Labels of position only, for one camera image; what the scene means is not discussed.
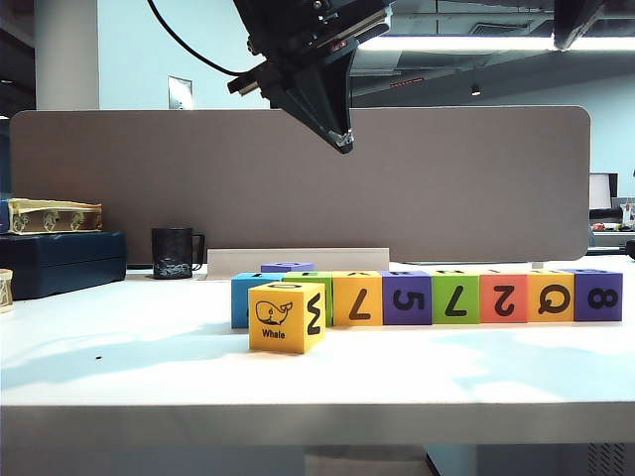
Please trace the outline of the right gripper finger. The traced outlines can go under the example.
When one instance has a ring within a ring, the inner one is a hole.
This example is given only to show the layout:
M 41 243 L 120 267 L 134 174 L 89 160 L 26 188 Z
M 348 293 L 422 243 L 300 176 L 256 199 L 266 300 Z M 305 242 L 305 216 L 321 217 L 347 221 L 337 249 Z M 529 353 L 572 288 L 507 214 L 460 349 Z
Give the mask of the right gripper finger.
M 604 12 L 604 0 L 555 0 L 554 47 L 566 51 Z

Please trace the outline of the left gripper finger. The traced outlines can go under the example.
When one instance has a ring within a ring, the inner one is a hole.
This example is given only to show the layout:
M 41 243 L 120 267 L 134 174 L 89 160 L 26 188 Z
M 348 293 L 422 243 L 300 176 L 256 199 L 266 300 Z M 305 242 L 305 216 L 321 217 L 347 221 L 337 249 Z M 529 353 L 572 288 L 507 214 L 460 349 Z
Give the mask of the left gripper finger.
M 343 151 L 343 75 L 308 69 L 270 88 L 272 103 Z
M 297 75 L 308 125 L 341 154 L 353 149 L 349 72 L 353 51 L 321 59 Z

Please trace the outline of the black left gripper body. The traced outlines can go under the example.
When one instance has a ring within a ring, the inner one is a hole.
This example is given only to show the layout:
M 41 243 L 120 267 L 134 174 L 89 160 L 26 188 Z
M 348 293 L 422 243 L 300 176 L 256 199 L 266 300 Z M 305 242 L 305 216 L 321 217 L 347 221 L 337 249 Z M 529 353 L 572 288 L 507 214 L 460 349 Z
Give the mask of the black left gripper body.
M 281 81 L 389 29 L 390 1 L 236 1 L 247 47 L 265 61 L 228 83 L 242 95 Z

